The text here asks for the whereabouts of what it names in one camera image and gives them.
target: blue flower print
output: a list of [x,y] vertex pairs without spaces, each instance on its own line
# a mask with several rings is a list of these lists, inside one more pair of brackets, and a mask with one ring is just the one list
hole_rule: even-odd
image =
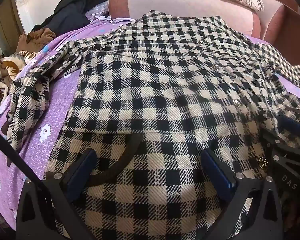
[[48,45],[46,45],[43,49],[42,52],[43,53],[47,53],[49,51]]

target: metal button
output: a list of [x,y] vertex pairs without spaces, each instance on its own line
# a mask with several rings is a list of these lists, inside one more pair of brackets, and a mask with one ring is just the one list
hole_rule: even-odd
[[219,64],[213,64],[213,65],[212,65],[212,68],[213,68],[214,70],[218,70],[218,69],[220,68],[220,65],[219,65]]
[[272,182],[272,181],[273,181],[273,179],[272,179],[271,176],[266,176],[266,180],[269,181],[269,182]]
[[233,103],[234,103],[236,106],[242,106],[241,102],[240,102],[238,99],[234,99],[234,100],[233,100]]
[[238,178],[238,179],[243,179],[244,178],[244,175],[241,173],[241,172],[237,172],[235,174],[235,176]]
[[266,158],[261,157],[258,161],[258,165],[262,170],[266,170],[268,167],[268,162]]
[[62,178],[62,173],[56,173],[53,177],[55,179],[61,179]]

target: black gripper frame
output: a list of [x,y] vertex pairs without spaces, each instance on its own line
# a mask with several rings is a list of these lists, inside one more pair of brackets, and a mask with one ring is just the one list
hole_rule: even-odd
[[[274,180],[248,179],[242,173],[236,176],[210,149],[201,152],[200,161],[218,196],[226,202],[226,207],[202,240],[283,239],[281,206]],[[246,199],[250,197],[253,200],[240,232],[229,238]]]
[[17,211],[16,240],[68,239],[58,233],[56,218],[71,239],[95,240],[71,202],[79,197],[97,160],[96,152],[87,149],[64,174],[57,173],[54,178],[42,180],[47,191],[32,181],[24,183]]
[[[284,126],[290,131],[293,128],[291,123],[284,123]],[[276,133],[262,126],[260,141],[269,163],[267,174],[273,177],[280,190],[291,193],[300,203],[300,149],[287,146]]]

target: black and white checkered shirt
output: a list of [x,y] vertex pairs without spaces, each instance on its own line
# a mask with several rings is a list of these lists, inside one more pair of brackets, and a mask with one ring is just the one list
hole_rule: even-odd
[[8,141],[16,150],[49,106],[49,83],[78,68],[47,171],[64,172],[91,147],[99,156],[94,174],[100,173],[120,158],[131,133],[144,132],[127,167],[74,203],[97,239],[200,239],[221,211],[199,164],[203,149],[213,143],[235,172],[260,178],[260,124],[300,147],[275,118],[283,113],[300,121],[285,110],[300,109],[300,99],[275,75],[300,87],[300,66],[220,17],[151,11],[111,33],[69,42],[13,83]]

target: snap button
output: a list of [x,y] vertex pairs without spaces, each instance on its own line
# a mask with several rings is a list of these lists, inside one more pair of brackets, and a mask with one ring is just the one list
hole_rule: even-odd
[[214,70],[218,70],[218,69],[220,68],[220,65],[219,65],[219,64],[213,64],[213,65],[212,65],[212,68],[213,68]]
[[240,102],[238,99],[234,99],[234,100],[233,100],[233,103],[234,103],[236,106],[242,106],[241,102]]

